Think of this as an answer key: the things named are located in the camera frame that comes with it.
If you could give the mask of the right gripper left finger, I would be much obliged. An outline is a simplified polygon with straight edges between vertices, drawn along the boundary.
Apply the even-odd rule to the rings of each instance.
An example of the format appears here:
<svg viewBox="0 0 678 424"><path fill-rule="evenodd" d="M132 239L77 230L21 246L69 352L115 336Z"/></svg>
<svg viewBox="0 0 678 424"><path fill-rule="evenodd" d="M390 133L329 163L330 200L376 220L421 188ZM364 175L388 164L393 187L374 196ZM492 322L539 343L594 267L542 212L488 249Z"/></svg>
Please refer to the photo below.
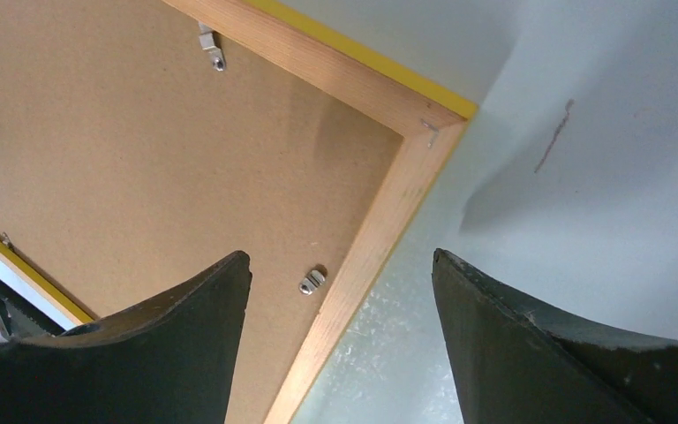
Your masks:
<svg viewBox="0 0 678 424"><path fill-rule="evenodd" d="M252 273L235 251L123 311L0 344L0 423L222 423Z"/></svg>

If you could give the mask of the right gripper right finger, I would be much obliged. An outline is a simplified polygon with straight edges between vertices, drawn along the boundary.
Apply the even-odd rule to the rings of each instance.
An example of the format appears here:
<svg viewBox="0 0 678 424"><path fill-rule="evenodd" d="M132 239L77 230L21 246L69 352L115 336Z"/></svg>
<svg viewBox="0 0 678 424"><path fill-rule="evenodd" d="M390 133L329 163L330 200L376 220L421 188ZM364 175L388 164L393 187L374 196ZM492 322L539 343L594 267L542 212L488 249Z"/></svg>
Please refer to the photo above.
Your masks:
<svg viewBox="0 0 678 424"><path fill-rule="evenodd" d="M678 423L678 340L591 321L450 251L433 294L467 423Z"/></svg>

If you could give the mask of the brown cardboard backing board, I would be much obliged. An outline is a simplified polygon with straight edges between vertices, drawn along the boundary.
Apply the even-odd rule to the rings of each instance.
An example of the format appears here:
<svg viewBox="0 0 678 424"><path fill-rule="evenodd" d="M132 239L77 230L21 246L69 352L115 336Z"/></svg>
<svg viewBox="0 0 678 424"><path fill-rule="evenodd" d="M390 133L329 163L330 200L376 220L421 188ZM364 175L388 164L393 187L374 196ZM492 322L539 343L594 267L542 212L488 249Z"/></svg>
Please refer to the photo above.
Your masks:
<svg viewBox="0 0 678 424"><path fill-rule="evenodd" d="M97 316L235 251L253 274L226 420L261 423L399 134L161 1L0 1L0 234Z"/></svg>

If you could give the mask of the yellow wooden picture frame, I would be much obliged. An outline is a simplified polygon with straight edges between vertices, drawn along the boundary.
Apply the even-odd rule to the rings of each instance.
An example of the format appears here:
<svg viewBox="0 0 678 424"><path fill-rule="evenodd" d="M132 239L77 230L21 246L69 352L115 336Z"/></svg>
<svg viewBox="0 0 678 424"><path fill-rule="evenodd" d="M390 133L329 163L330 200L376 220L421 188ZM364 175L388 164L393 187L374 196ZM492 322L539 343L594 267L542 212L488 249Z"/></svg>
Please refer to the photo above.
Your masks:
<svg viewBox="0 0 678 424"><path fill-rule="evenodd" d="M263 11L248 1L161 1L196 21L202 51L214 70L227 60L222 40L252 53L400 135L388 172L334 276L317 265L298 283L305 296L324 292L320 308L261 423L289 422L397 241L454 150L474 105L430 88L426 80L394 77L374 59L294 11ZM0 234L0 253L61 305L97 316Z"/></svg>

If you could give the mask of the aluminium extrusion rail front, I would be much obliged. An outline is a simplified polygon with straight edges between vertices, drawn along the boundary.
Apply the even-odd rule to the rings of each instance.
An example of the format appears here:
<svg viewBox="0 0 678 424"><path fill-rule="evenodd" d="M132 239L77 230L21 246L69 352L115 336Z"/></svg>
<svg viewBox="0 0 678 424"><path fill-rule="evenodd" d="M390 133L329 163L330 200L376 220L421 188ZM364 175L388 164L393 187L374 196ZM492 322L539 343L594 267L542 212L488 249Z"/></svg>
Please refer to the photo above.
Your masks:
<svg viewBox="0 0 678 424"><path fill-rule="evenodd" d="M91 322L90 318L81 316L78 312L73 312L67 306L61 305L56 296L49 294L25 272L8 263L1 253L0 280L64 330Z"/></svg>

